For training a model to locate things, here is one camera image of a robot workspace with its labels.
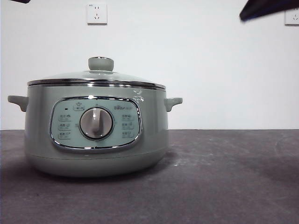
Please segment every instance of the brand logo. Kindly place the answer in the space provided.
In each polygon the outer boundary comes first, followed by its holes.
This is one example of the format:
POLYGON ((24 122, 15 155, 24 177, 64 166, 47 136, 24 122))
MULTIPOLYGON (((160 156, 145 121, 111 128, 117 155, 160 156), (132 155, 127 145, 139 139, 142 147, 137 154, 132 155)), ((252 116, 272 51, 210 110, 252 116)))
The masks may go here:
POLYGON ((114 106, 114 109, 115 110, 124 110, 125 107, 117 105, 117 106, 114 106))

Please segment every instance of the dark object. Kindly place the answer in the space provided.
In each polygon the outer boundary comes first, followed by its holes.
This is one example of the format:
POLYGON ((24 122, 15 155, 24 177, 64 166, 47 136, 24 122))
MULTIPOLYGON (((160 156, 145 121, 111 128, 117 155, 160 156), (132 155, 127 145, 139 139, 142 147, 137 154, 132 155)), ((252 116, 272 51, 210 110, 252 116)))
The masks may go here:
POLYGON ((17 1, 17 2, 21 2, 21 3, 28 3, 28 2, 30 2, 30 0, 11 0, 11 1, 17 1))
POLYGON ((299 0, 249 0, 240 13, 242 21, 299 7, 299 0))

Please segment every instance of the dark countertop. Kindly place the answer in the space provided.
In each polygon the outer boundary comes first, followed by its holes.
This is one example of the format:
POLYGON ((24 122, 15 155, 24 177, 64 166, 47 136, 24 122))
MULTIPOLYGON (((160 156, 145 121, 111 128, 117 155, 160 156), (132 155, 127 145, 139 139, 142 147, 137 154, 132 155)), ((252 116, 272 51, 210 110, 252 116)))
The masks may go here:
POLYGON ((299 130, 172 130, 154 167, 106 178, 51 176, 1 131, 2 224, 298 224, 299 130))

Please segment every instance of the side handle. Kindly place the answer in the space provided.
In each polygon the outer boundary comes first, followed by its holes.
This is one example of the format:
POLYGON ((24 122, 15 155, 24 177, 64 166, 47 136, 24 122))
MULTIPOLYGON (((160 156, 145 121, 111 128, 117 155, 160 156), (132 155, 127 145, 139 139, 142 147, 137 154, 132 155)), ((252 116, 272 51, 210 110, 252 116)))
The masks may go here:
POLYGON ((172 107, 177 104, 181 104, 183 102, 183 98, 168 98, 164 100, 164 105, 166 107, 166 111, 170 112, 172 107))
POLYGON ((17 104, 20 106, 21 111, 26 112, 27 105, 29 102, 28 97, 20 97, 20 96, 8 96, 7 100, 9 103, 17 104))

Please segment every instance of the electrical socket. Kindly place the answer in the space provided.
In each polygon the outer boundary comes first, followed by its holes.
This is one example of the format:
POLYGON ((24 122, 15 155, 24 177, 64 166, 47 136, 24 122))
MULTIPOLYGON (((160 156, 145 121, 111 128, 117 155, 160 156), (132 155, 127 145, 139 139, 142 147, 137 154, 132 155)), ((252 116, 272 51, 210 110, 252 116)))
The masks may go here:
POLYGON ((87 24, 107 24, 107 4, 88 4, 87 24))
POLYGON ((299 25, 299 7, 285 12, 285 25, 299 25))

